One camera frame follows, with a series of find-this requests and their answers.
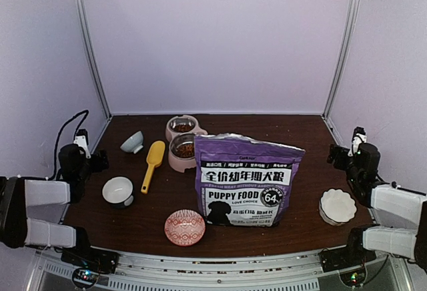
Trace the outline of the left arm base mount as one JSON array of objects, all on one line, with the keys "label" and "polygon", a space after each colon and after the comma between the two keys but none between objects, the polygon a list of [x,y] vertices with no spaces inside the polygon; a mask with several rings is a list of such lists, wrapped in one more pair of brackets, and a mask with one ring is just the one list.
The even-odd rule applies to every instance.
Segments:
[{"label": "left arm base mount", "polygon": [[60,248],[59,253],[62,262],[75,266],[71,281],[80,290],[94,287],[102,275],[114,274],[119,260],[117,252],[97,248]]}]

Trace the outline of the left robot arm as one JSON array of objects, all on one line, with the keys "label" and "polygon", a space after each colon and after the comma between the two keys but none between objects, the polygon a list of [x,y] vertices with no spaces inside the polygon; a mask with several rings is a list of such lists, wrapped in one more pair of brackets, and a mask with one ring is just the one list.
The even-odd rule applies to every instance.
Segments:
[{"label": "left robot arm", "polygon": [[82,267],[96,260],[84,228],[54,224],[30,218],[27,209],[37,206],[80,202],[91,174],[109,168],[107,152],[90,157],[73,143],[59,151],[61,168],[52,180],[31,177],[1,177],[1,243],[15,249],[24,246],[70,249],[70,256]]}]

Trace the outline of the yellow plastic scoop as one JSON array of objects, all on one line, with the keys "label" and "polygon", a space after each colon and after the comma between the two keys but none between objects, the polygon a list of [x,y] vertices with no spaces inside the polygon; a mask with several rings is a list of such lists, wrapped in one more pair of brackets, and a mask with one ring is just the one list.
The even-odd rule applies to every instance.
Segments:
[{"label": "yellow plastic scoop", "polygon": [[160,140],[155,141],[150,146],[147,157],[146,157],[147,170],[141,185],[142,194],[148,193],[154,170],[155,168],[158,168],[162,164],[164,152],[165,152],[164,141],[160,141]]}]

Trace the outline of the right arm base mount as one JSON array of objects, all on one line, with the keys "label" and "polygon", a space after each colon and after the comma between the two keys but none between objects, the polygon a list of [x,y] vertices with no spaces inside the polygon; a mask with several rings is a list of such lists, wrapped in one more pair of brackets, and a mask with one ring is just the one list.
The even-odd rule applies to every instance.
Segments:
[{"label": "right arm base mount", "polygon": [[367,281],[366,264],[376,259],[374,251],[344,246],[323,249],[319,254],[323,272],[338,271],[340,281],[350,288],[363,286]]}]

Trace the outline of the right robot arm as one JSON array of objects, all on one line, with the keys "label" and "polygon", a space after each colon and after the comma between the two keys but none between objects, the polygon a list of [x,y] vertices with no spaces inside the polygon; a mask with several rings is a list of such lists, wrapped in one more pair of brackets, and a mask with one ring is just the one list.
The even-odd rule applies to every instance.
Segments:
[{"label": "right robot arm", "polygon": [[380,152],[370,143],[361,143],[353,152],[332,144],[327,159],[336,169],[345,171],[347,183],[359,204],[391,213],[411,222],[414,229],[367,225],[353,228],[346,246],[332,250],[337,260],[324,258],[324,270],[370,261],[375,251],[386,252],[413,261],[426,269],[426,194],[399,188],[378,178]]}]

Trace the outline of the purple puppy food bag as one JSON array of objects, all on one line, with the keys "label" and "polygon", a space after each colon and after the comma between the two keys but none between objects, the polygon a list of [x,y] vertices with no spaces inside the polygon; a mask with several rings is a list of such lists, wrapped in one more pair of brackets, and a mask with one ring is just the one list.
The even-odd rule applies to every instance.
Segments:
[{"label": "purple puppy food bag", "polygon": [[208,224],[280,222],[305,150],[234,133],[197,135],[194,145],[197,202]]}]

